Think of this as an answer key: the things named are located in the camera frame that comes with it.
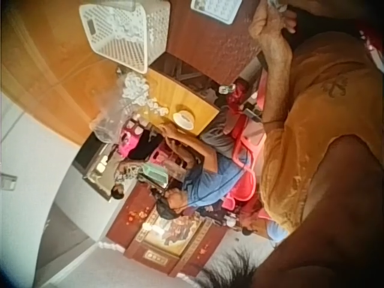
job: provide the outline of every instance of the white bowl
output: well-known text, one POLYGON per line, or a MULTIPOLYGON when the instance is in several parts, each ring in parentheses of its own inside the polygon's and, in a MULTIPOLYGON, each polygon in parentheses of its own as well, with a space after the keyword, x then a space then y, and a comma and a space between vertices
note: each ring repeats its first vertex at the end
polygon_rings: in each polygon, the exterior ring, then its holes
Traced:
POLYGON ((173 120, 182 129, 193 130, 194 128, 194 116, 186 110, 173 114, 173 120))

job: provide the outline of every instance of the green container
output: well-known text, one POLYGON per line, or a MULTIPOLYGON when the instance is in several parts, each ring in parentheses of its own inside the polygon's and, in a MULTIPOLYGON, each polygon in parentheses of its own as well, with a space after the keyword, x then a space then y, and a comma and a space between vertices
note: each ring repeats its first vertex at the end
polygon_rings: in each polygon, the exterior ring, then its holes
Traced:
POLYGON ((162 187, 166 187, 168 185, 169 177, 167 170, 160 165, 145 163, 143 165, 143 173, 145 176, 151 178, 162 187))

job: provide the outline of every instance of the white laundry basket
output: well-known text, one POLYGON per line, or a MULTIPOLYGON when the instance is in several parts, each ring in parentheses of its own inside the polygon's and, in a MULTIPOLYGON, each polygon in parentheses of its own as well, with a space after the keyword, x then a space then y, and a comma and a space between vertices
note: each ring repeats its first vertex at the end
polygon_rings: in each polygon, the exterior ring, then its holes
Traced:
POLYGON ((166 51, 170 3, 136 0, 133 12, 123 7, 123 1, 106 1, 81 5, 79 12, 95 53, 144 74, 166 51))

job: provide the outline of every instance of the woman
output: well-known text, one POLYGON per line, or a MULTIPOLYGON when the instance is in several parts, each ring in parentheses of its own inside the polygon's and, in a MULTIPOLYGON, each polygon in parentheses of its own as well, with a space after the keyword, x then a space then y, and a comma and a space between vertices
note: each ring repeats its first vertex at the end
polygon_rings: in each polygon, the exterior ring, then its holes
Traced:
POLYGON ((115 184, 111 189, 111 196, 116 200, 124 198, 125 182, 135 179, 142 171, 142 165, 156 150, 164 137, 161 134, 151 137, 151 132, 144 129, 139 142, 128 156, 122 160, 115 171, 115 184))

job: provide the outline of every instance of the painting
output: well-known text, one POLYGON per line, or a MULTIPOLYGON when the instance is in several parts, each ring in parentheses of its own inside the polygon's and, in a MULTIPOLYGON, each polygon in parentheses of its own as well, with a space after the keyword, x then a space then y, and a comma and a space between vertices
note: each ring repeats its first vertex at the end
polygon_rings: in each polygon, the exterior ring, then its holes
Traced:
POLYGON ((202 220, 196 215, 174 220, 165 220, 157 216, 144 241, 179 257, 193 239, 201 223, 202 220))

